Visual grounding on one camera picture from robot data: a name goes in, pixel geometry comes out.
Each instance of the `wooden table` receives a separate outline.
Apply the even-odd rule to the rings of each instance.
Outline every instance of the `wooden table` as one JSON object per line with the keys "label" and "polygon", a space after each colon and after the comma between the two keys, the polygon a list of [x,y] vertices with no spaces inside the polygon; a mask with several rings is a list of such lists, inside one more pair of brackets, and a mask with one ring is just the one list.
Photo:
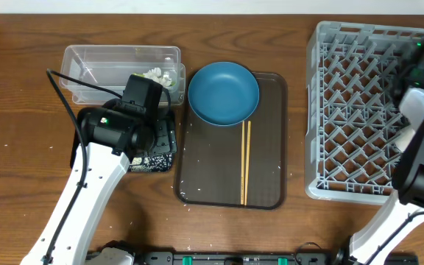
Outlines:
{"label": "wooden table", "polygon": [[[60,69],[70,44],[175,45],[189,77],[226,60],[279,73],[289,85],[288,188],[279,209],[184,206],[173,195],[174,170],[128,174],[91,249],[113,239],[194,252],[291,252],[306,241],[336,249],[378,207],[304,192],[305,46],[322,20],[424,27],[424,16],[0,15],[0,264],[18,264],[29,252],[70,173],[73,126],[45,75]],[[424,224],[397,251],[416,252],[424,265]]]}

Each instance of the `chopstick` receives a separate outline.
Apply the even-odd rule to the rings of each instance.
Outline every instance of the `chopstick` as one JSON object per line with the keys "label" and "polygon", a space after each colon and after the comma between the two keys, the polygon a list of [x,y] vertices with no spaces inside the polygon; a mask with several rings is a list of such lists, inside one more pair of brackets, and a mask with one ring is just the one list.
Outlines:
{"label": "chopstick", "polygon": [[241,188],[240,204],[244,204],[244,121],[241,123]]}
{"label": "chopstick", "polygon": [[250,139],[251,139],[251,121],[248,121],[248,136],[247,136],[247,164],[244,176],[244,205],[247,205],[248,201],[248,175],[250,169]]}

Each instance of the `transparent container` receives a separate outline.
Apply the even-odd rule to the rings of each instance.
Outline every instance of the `transparent container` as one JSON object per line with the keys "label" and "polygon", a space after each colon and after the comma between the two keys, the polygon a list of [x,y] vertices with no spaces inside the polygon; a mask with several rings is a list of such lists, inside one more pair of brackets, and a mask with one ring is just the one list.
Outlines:
{"label": "transparent container", "polygon": [[[186,88],[181,52],[175,46],[70,45],[63,56],[61,73],[122,94],[131,74],[143,74],[154,68],[172,81],[167,87],[172,105],[181,105]],[[60,78],[60,85],[73,93],[80,105],[102,105],[115,96]],[[161,105],[166,104],[163,95]]]}

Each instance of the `white backdrop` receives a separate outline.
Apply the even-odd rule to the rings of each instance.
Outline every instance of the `white backdrop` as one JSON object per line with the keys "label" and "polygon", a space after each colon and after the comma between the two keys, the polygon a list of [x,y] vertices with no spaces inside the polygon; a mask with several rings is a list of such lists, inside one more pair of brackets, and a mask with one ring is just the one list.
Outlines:
{"label": "white backdrop", "polygon": [[424,14],[424,0],[0,0],[0,13]]}

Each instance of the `black tray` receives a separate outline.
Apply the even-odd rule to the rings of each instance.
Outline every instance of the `black tray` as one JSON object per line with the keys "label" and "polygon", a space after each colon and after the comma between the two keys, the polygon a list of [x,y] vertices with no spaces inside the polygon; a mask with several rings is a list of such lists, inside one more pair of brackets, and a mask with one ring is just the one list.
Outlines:
{"label": "black tray", "polygon": [[272,210],[286,197],[287,84],[256,73],[260,101],[251,121],[247,206],[241,205],[241,124],[217,127],[187,105],[174,193],[185,204]]}

